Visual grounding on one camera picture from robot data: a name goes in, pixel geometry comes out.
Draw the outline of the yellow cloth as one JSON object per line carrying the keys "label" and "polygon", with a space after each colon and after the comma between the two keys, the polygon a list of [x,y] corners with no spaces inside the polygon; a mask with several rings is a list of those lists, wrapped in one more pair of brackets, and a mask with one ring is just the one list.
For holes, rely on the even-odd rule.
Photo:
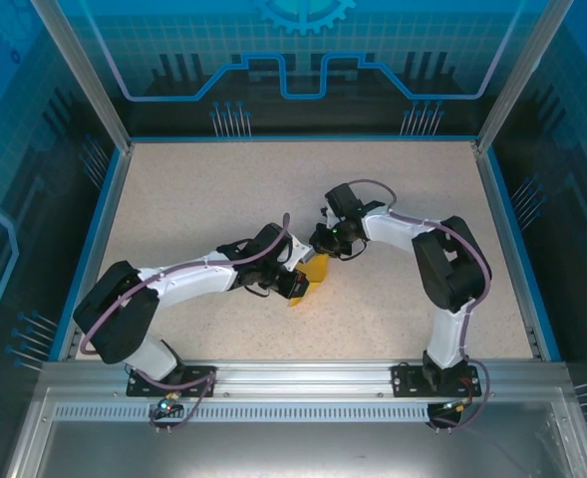
{"label": "yellow cloth", "polygon": [[316,254],[307,263],[299,263],[295,270],[302,272],[308,280],[308,287],[305,293],[299,298],[292,298],[288,301],[289,307],[295,307],[313,292],[326,278],[328,271],[328,259],[326,254]]}

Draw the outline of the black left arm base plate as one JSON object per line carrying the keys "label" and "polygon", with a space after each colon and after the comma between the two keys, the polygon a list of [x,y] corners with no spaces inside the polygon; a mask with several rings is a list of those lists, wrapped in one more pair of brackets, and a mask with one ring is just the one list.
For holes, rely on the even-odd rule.
{"label": "black left arm base plate", "polygon": [[[164,385],[181,385],[187,382],[198,381],[210,374],[216,375],[217,368],[210,365],[182,365],[163,378],[160,383]],[[176,390],[180,397],[197,398],[206,389],[206,382],[182,390]],[[168,389],[155,386],[143,379],[136,370],[129,373],[126,395],[130,397],[163,397],[169,393]]]}

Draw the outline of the brushed steel tray panel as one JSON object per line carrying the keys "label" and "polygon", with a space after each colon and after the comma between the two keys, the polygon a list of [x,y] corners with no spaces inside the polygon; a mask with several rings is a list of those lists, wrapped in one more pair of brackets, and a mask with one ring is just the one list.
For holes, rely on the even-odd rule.
{"label": "brushed steel tray panel", "polygon": [[587,478],[577,406],[494,402],[459,430],[408,422],[61,422],[34,402],[3,478]]}

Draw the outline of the aluminium frame post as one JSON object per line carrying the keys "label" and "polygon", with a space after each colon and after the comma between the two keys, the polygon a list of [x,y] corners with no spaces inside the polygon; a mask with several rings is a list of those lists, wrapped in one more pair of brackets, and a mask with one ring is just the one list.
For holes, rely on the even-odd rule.
{"label": "aluminium frame post", "polygon": [[479,131],[473,147],[473,153],[476,157],[487,155],[488,149],[496,139],[531,76],[538,68],[573,2],[574,0],[548,0],[546,8],[540,15]]}
{"label": "aluminium frame post", "polygon": [[132,140],[57,0],[30,0],[115,147],[131,152]]}

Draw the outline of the aluminium mounting rail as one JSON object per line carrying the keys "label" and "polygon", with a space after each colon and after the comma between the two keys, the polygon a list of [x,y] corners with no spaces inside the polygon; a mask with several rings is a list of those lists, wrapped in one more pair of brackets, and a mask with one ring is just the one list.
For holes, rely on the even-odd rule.
{"label": "aluminium mounting rail", "polygon": [[[563,362],[487,359],[487,395],[495,402],[573,400]],[[388,360],[223,361],[217,368],[213,399],[222,401],[389,401],[393,380]],[[34,398],[58,401],[116,401],[126,398],[128,376],[121,365],[98,360],[48,362]]]}

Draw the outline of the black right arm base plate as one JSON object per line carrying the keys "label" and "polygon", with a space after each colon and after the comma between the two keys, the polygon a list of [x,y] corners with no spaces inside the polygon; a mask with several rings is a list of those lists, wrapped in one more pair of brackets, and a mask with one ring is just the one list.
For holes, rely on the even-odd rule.
{"label": "black right arm base plate", "polygon": [[411,365],[400,362],[390,369],[394,397],[481,397],[482,389],[475,366],[462,361],[441,370],[434,364]]}

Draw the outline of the side rail with blue trim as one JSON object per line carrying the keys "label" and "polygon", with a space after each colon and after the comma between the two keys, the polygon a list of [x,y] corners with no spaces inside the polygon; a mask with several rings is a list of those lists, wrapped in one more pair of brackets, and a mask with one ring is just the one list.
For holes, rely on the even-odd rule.
{"label": "side rail with blue trim", "polygon": [[132,149],[129,152],[120,152],[116,149],[110,161],[59,326],[50,348],[49,361],[66,360],[73,348],[72,341],[76,328],[73,313],[78,303],[93,287],[100,273],[132,155]]}
{"label": "side rail with blue trim", "polygon": [[563,356],[496,156],[491,147],[481,151],[476,142],[470,145],[533,356],[543,361],[561,362]]}

